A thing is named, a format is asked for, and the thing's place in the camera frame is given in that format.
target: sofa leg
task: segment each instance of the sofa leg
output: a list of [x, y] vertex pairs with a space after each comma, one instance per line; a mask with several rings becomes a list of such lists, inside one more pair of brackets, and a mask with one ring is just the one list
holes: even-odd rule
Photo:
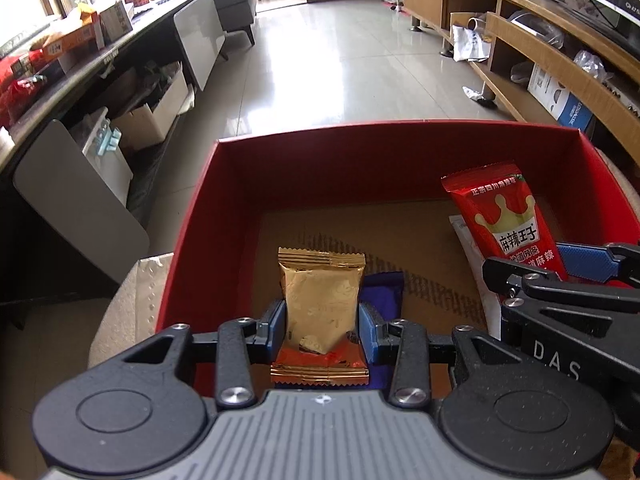
[[251, 30], [251, 25], [247, 25], [246, 27], [243, 27], [242, 30], [246, 32], [247, 37], [249, 38], [249, 41], [251, 41], [251, 46], [254, 46], [255, 45], [254, 32]]

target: metal cabinet leg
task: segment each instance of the metal cabinet leg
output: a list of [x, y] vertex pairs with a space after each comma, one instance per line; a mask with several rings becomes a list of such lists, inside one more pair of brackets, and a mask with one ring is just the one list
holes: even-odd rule
[[412, 32], [422, 32], [422, 29], [420, 28], [420, 20], [418, 18], [414, 18], [413, 16], [411, 17], [411, 29], [409, 29]]
[[489, 88], [487, 83], [482, 83], [481, 94], [482, 94], [482, 99], [485, 99], [487, 101], [495, 101], [495, 93], [493, 90]]
[[442, 38], [442, 50], [440, 55], [443, 57], [453, 57], [453, 45], [449, 41]]

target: metal screw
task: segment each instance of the metal screw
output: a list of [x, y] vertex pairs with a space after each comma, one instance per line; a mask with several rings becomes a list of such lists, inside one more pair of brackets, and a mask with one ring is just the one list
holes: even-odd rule
[[402, 404], [415, 405], [427, 400], [427, 394], [420, 388], [400, 388], [394, 397]]
[[251, 399], [251, 392], [243, 386], [233, 386], [222, 390], [220, 400], [225, 404], [242, 404]]
[[520, 306], [524, 303], [522, 298], [509, 298], [508, 300], [504, 300], [504, 306]]

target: plastic bag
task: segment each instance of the plastic bag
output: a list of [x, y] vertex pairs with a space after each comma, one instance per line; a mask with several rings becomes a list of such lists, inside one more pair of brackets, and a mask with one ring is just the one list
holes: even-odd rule
[[588, 52], [587, 50], [581, 50], [574, 57], [574, 63], [583, 69], [587, 74], [591, 74], [601, 83], [607, 79], [607, 71], [604, 68], [602, 60]]
[[511, 67], [511, 81], [522, 86], [528, 86], [532, 72], [533, 61], [517, 63]]
[[451, 27], [453, 32], [454, 61], [484, 61], [489, 59], [491, 43], [484, 41], [482, 36], [474, 30], [464, 27]]
[[562, 30], [533, 12], [519, 10], [511, 15], [509, 21], [558, 50], [564, 45], [564, 33]]

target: gold snack packet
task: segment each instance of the gold snack packet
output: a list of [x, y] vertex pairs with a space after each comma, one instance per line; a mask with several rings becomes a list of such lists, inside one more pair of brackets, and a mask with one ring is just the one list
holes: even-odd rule
[[278, 250], [287, 330], [271, 366], [275, 382], [367, 384], [356, 330], [363, 254]]

